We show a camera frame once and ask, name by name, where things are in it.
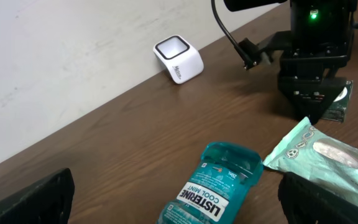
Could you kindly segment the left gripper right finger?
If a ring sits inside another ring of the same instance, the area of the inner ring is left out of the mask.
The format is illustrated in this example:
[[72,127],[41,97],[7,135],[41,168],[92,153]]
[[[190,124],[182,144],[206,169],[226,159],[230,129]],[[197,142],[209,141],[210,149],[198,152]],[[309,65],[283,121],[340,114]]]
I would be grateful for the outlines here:
[[278,199],[289,224],[358,224],[358,207],[324,188],[286,172]]

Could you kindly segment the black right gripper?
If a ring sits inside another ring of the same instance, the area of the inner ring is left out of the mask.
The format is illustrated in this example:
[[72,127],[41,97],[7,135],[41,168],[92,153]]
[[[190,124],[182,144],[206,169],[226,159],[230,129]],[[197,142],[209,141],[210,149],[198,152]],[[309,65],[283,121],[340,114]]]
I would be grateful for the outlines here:
[[337,71],[350,59],[353,31],[337,44],[311,44],[298,47],[291,31],[280,31],[258,44],[245,38],[239,42],[242,56],[247,57],[246,69],[273,62],[272,53],[281,50],[278,89],[293,105],[297,117],[308,118],[316,124],[346,85]]

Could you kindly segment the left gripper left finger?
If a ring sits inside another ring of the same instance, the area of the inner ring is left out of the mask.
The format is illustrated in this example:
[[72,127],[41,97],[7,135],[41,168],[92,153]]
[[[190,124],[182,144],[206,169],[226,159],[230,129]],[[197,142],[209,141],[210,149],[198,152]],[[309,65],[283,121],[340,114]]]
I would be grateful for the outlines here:
[[75,183],[69,168],[60,169],[0,201],[0,224],[67,224]]

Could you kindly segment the green wet wipes pack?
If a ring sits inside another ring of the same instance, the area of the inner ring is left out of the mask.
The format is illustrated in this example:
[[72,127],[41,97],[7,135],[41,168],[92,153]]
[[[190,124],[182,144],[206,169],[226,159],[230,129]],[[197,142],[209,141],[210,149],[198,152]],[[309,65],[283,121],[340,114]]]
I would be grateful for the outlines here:
[[264,159],[264,166],[293,172],[358,206],[358,149],[303,118]]

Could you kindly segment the green square packet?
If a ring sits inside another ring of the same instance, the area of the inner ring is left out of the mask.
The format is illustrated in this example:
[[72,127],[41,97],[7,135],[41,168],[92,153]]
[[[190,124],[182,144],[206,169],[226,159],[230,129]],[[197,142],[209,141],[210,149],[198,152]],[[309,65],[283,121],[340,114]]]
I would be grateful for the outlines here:
[[337,98],[333,101],[331,106],[324,112],[322,115],[322,119],[337,121],[343,123],[346,114],[347,108],[349,106],[349,102],[352,95],[353,81],[348,80],[343,91],[337,96]]

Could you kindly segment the blue mouthwash bottle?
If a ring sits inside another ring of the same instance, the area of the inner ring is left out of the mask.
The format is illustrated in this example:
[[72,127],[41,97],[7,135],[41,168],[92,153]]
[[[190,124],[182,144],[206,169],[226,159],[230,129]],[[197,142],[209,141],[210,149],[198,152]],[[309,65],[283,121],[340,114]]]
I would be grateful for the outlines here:
[[211,142],[158,224],[232,224],[251,187],[262,176],[259,154],[230,142]]

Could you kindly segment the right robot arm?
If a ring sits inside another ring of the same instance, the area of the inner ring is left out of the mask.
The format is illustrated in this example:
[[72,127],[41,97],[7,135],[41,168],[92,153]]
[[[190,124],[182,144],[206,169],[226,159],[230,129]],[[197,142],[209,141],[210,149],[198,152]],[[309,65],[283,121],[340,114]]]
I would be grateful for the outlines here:
[[278,89],[299,117],[315,124],[346,85],[346,78],[336,74],[351,57],[356,7],[357,1],[290,0],[290,30],[258,44],[236,42],[227,29],[223,32],[247,70],[271,62],[271,54],[281,51]]

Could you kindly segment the white barcode scanner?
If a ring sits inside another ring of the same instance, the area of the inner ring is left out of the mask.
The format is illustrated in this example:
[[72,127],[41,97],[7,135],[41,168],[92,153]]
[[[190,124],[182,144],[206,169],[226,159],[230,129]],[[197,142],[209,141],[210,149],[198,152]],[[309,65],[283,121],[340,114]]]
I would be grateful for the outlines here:
[[153,52],[176,84],[185,83],[204,70],[198,50],[180,35],[172,35],[155,44]]

